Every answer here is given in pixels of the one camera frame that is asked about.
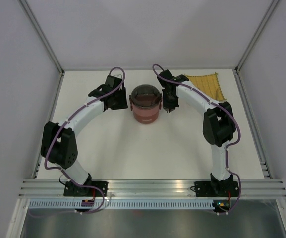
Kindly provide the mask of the grey transparent lid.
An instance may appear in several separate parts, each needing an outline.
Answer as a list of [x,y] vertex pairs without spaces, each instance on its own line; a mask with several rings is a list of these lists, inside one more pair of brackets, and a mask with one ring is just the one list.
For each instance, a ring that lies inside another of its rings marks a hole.
[[162,95],[155,86],[142,84],[132,90],[129,101],[131,105],[140,109],[151,109],[159,106],[162,102]]

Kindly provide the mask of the red steel bowl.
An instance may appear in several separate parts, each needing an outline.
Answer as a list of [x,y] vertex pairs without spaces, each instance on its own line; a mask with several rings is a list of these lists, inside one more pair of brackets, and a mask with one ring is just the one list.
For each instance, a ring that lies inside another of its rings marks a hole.
[[154,121],[156,121],[159,116],[158,113],[150,115],[150,116],[142,116],[136,113],[134,113],[133,115],[134,115],[134,118],[141,124],[151,124]]
[[160,105],[157,104],[154,107],[142,108],[135,104],[132,104],[131,108],[135,115],[138,115],[140,117],[151,117],[159,113]]

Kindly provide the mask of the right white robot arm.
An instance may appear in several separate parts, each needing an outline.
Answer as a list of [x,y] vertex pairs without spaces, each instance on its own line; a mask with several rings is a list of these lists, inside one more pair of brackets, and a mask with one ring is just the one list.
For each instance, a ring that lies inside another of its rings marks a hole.
[[203,115],[202,133],[211,145],[213,163],[208,193],[211,196],[238,196],[238,184],[226,163],[226,146],[236,131],[230,118],[233,115],[230,103],[219,103],[197,90],[186,76],[174,77],[169,70],[160,72],[157,79],[163,87],[164,110],[174,111],[179,107],[179,99],[183,99]]

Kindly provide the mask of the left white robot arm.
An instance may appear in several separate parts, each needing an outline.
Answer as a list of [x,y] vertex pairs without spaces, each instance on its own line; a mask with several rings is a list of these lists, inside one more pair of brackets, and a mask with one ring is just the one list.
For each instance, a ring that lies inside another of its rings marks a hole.
[[95,184],[91,175],[81,166],[78,157],[77,136],[95,117],[107,109],[120,110],[128,107],[124,77],[109,74],[105,83],[91,91],[85,103],[66,119],[44,126],[41,156],[46,170],[59,170],[66,176],[65,196],[105,197],[103,182]]

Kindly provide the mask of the yellow bamboo mat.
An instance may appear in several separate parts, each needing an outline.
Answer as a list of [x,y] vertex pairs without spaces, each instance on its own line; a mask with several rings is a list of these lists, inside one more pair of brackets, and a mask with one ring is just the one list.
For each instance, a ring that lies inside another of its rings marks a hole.
[[220,88],[221,94],[223,94],[219,84],[218,73],[216,72],[214,74],[209,74],[209,75],[201,75],[201,76],[185,75],[185,76],[192,82],[192,84],[196,88],[198,88],[200,91],[202,91],[204,94],[206,94],[212,99],[214,99],[215,91],[218,88]]

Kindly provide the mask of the right aluminium frame post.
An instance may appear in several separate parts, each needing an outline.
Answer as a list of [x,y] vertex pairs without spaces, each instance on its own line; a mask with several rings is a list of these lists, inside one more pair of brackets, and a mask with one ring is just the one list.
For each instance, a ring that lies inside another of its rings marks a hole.
[[269,20],[271,19],[273,13],[275,12],[275,10],[277,9],[279,3],[281,2],[281,0],[272,0],[266,10],[266,12],[264,13],[258,27],[256,28],[256,30],[254,31],[253,36],[251,37],[249,44],[247,45],[246,49],[244,50],[244,53],[242,54],[238,64],[235,67],[235,72],[239,73],[240,70],[243,68],[245,62],[247,61],[251,51],[253,50],[253,48],[255,47],[257,41],[259,40],[259,38],[261,37],[264,29],[266,28]]

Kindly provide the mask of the aluminium frame post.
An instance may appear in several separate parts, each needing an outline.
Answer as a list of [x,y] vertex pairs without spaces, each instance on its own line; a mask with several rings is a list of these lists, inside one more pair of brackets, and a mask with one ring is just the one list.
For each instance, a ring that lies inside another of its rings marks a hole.
[[281,0],[272,0],[266,10],[266,12],[264,13],[258,27],[256,28],[256,30],[254,31],[253,36],[251,37],[249,44],[247,45],[246,49],[244,50],[244,53],[242,54],[238,64],[235,67],[235,72],[239,73],[240,70],[243,68],[245,62],[247,61],[251,51],[253,50],[253,48],[255,47],[257,41],[259,40],[259,38],[261,37],[264,29],[266,28],[269,20],[271,19],[273,13],[275,12],[275,10],[277,9],[279,3],[281,2]]
[[60,75],[64,74],[64,69],[62,68],[58,58],[56,57],[41,25],[39,24],[34,12],[32,11],[29,3],[27,0],[18,0],[19,5],[21,6],[22,10],[24,11],[25,15],[27,16],[29,22],[31,23],[34,31],[36,32],[38,38],[42,42],[49,58],[51,59],[52,63],[56,67],[57,71]]

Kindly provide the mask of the left aluminium frame post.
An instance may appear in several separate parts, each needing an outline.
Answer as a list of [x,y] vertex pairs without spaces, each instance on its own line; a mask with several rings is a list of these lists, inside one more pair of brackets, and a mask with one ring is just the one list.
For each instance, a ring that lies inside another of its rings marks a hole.
[[57,71],[60,75],[64,74],[64,69],[62,68],[58,58],[56,57],[41,25],[39,24],[34,12],[32,11],[29,3],[27,0],[18,0],[19,5],[21,6],[22,10],[24,11],[25,15],[27,16],[29,22],[31,23],[34,31],[36,32],[38,38],[42,42],[49,58],[51,59],[52,63],[56,67]]

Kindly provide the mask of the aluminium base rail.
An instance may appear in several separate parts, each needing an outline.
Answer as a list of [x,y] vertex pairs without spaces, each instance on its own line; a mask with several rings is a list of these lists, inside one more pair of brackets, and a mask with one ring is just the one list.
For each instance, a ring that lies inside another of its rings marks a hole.
[[[115,199],[189,199],[190,179],[110,179],[108,198]],[[63,198],[64,187],[58,179],[25,179],[20,185],[20,198]],[[284,183],[279,179],[242,179],[241,199],[286,199]]]

